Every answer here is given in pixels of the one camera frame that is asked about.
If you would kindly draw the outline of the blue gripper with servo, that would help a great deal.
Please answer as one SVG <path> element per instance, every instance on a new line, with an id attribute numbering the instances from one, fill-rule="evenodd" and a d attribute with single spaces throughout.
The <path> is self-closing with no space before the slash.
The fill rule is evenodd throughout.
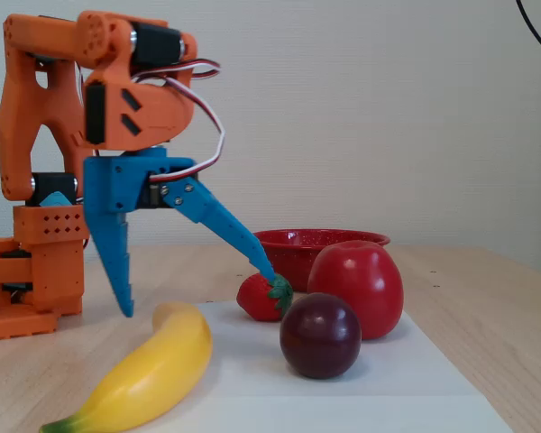
<path id="1" fill-rule="evenodd" d="M 133 316 L 125 214 L 137 209 L 175 208 L 207 227 L 244 255 L 267 280 L 275 271 L 258 238 L 198 180 L 151 184 L 149 177 L 181 171 L 195 164 L 186 157 L 169 157 L 164 148 L 123 152 L 118 156 L 89 157 L 84 164 L 86 221 L 119 309 Z"/>

